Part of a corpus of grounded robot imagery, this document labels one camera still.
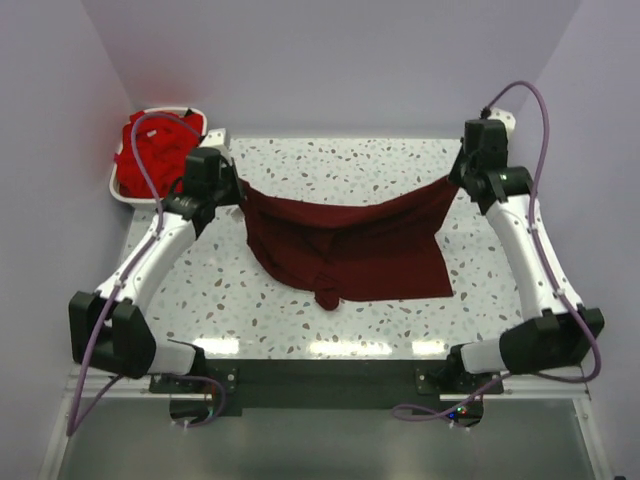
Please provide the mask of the dark red t shirt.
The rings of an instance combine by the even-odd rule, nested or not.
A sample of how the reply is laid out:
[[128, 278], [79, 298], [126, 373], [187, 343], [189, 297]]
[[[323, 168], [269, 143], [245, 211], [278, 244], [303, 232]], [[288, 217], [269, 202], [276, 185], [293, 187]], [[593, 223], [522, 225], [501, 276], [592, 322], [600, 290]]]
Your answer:
[[323, 205], [244, 187], [247, 244], [275, 280], [310, 291], [327, 311], [343, 300], [449, 297], [436, 240], [458, 189], [447, 178], [380, 204]]

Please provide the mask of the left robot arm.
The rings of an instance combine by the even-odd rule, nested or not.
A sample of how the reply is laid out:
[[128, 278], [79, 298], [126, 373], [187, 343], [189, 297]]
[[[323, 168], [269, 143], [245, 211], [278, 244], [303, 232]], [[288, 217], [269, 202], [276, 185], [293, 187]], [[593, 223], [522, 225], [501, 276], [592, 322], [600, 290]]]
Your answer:
[[213, 222], [219, 207], [244, 198], [233, 159], [223, 145], [201, 145], [186, 157], [182, 189], [161, 202], [139, 244], [92, 292], [69, 302], [73, 360], [126, 378], [153, 374], [199, 375], [201, 348], [156, 333], [146, 311], [179, 257]]

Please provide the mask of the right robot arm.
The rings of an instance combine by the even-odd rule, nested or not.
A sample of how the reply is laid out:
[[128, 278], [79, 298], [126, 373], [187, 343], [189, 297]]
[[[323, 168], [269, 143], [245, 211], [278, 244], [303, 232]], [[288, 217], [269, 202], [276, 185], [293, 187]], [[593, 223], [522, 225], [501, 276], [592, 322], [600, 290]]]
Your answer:
[[548, 377], [579, 365], [604, 327], [568, 281], [534, 197], [534, 181], [508, 163], [512, 129], [497, 118], [466, 121], [450, 180], [475, 203], [500, 241], [518, 290], [522, 323], [493, 340], [451, 348], [444, 375], [506, 372]]

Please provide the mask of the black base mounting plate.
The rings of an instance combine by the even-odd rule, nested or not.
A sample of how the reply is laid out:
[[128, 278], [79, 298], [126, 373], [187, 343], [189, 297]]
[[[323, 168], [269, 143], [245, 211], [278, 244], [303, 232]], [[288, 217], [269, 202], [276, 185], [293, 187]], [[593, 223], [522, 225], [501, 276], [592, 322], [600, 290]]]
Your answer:
[[201, 380], [154, 375], [149, 390], [169, 397], [173, 419], [200, 421], [209, 413], [239, 417], [249, 409], [391, 410], [439, 413], [452, 397], [472, 397], [451, 414], [455, 422], [476, 424], [481, 400], [501, 394], [495, 374], [469, 374], [445, 360], [209, 359]]

